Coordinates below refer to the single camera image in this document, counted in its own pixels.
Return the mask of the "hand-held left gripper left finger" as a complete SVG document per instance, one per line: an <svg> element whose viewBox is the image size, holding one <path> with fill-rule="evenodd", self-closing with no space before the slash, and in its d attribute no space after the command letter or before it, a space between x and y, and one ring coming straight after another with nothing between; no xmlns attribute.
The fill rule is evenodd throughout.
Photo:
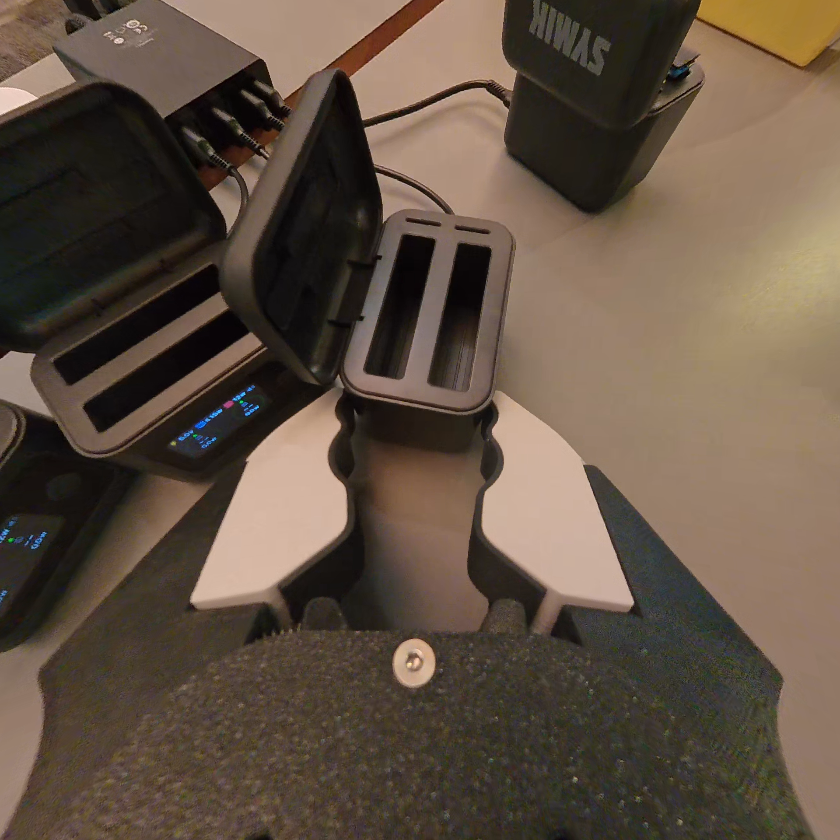
<svg viewBox="0 0 840 840"><path fill-rule="evenodd" d="M191 595L198 611L267 605L302 617L341 601L362 575L362 529L350 478L354 408L325 392L248 456Z"/></svg>

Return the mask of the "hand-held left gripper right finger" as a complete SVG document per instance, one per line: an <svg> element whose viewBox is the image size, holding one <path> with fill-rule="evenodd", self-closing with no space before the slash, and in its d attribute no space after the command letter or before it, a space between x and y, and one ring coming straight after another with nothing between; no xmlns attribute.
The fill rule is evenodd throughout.
<svg viewBox="0 0 840 840"><path fill-rule="evenodd" d="M527 626L557 626L571 608L628 616L634 596L583 458L504 392L479 430L467 571L489 608L517 604Z"/></svg>

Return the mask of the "black battery charging case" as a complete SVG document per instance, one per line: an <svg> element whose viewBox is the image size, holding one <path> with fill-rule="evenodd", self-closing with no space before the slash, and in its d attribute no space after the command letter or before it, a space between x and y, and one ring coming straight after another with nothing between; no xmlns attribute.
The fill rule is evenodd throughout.
<svg viewBox="0 0 840 840"><path fill-rule="evenodd" d="M325 393L229 309L227 237L136 92L81 83L2 118L2 350L31 356L80 455L205 480Z"/></svg>
<svg viewBox="0 0 840 840"><path fill-rule="evenodd" d="M499 222L383 218L360 106L340 70L310 77L220 269L230 310L301 382L432 432L477 426L497 389L515 239ZM341 601L313 613L344 625Z"/></svg>
<svg viewBox="0 0 840 840"><path fill-rule="evenodd" d="M699 1L508 1L516 77L507 152L580 210L615 204L650 172L697 98L696 62L666 77Z"/></svg>
<svg viewBox="0 0 840 840"><path fill-rule="evenodd" d="M2 653L36 633L138 475L79 454L52 418L1 403Z"/></svg>

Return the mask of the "black multi-port power hub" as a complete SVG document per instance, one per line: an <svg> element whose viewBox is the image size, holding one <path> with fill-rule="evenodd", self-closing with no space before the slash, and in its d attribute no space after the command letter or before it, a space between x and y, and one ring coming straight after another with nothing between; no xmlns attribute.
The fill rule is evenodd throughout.
<svg viewBox="0 0 840 840"><path fill-rule="evenodd" d="M76 81L112 81L162 117L195 164L239 148L267 159L260 139L290 109L265 61L167 2L66 2L53 50Z"/></svg>

